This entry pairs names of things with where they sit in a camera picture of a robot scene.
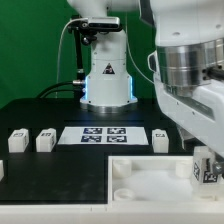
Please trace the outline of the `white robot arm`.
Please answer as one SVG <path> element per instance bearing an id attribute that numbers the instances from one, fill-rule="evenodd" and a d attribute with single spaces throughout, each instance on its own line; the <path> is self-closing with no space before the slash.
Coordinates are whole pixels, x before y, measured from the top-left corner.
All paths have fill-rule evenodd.
<path id="1" fill-rule="evenodd" d="M 154 85 L 162 112 L 213 151 L 224 173 L 224 0 L 67 0 L 86 22 L 140 11 L 156 28 Z"/>

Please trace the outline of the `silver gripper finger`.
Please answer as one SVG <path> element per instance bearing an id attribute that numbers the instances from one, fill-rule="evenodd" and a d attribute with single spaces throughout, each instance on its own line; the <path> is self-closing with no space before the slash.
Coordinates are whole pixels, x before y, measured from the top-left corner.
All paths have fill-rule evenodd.
<path id="1" fill-rule="evenodd" d="M 224 174 L 224 162 L 215 161 L 212 164 L 212 170 L 214 174 Z"/>

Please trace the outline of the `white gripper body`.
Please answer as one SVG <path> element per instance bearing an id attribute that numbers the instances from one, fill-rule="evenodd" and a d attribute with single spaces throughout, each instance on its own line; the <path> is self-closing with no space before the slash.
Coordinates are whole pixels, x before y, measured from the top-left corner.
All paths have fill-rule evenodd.
<path id="1" fill-rule="evenodd" d="M 224 83 L 198 86 L 190 98 L 173 96 L 154 79 L 161 111 L 191 135 L 224 157 Z"/>

